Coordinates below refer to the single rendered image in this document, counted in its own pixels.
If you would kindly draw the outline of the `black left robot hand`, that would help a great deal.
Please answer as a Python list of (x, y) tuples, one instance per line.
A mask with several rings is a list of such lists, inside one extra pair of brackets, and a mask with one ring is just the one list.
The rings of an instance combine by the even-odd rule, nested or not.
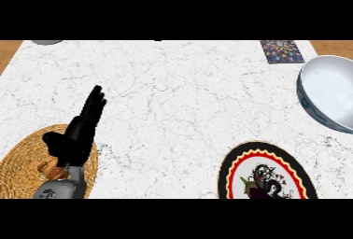
[(73, 118), (64, 134), (47, 132), (43, 141), (49, 153), (58, 158), (58, 167), (83, 166), (92, 153), (95, 128), (107, 104), (102, 87), (95, 86), (81, 113)]

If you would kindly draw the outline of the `purple eggplant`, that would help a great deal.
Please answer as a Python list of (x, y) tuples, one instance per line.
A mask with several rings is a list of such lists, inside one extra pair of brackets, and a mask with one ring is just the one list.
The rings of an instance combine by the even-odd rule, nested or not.
[(273, 196), (266, 192), (263, 183), (256, 180), (250, 181), (244, 177), (241, 178), (244, 183), (244, 194), (250, 199), (272, 199)]

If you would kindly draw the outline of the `round wicker placemat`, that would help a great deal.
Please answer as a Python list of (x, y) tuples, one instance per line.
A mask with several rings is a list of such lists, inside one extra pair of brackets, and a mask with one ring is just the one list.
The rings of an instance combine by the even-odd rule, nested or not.
[[(15, 145), (5, 159), (0, 161), (0, 199), (31, 199), (33, 195), (49, 180), (42, 177), (37, 166), (43, 162), (56, 161), (49, 153), (43, 141), (43, 134), (56, 132), (64, 134), (67, 124), (49, 126), (30, 134)], [(98, 171), (98, 153), (93, 143), (90, 157), (83, 166), (84, 181), (87, 183), (84, 198), (89, 197)]]

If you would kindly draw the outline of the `blue patterned box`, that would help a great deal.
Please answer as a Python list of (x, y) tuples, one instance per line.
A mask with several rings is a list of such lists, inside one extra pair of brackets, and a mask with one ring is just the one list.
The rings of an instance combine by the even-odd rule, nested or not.
[(303, 63), (304, 59), (294, 40), (262, 40), (266, 60), (273, 63)]

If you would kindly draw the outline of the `grey round object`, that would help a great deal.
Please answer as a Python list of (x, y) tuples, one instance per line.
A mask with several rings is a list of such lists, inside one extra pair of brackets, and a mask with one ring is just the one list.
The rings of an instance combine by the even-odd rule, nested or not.
[(31, 42), (37, 45), (49, 46), (58, 44), (59, 42), (62, 42), (62, 40), (33, 40)]

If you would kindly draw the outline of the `black red rimmed plate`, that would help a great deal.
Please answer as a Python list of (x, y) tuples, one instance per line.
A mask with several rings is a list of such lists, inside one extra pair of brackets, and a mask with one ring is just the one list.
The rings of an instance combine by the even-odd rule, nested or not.
[(219, 169), (219, 198), (250, 199), (241, 178), (263, 183), (272, 199), (316, 199), (318, 193), (304, 169), (278, 146), (253, 141), (228, 153)]

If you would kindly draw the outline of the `brown bread roll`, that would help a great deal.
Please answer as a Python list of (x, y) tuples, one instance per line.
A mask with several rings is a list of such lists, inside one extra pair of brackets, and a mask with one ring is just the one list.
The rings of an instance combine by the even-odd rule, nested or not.
[(37, 171), (47, 180), (62, 180), (70, 177), (68, 170), (56, 166), (56, 161), (43, 162), (37, 166)]

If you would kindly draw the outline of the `white blue bowl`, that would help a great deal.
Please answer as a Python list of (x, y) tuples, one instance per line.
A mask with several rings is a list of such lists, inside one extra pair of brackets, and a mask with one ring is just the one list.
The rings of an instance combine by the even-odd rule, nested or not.
[(310, 59), (299, 73), (297, 95), (312, 119), (353, 134), (353, 60), (335, 55)]

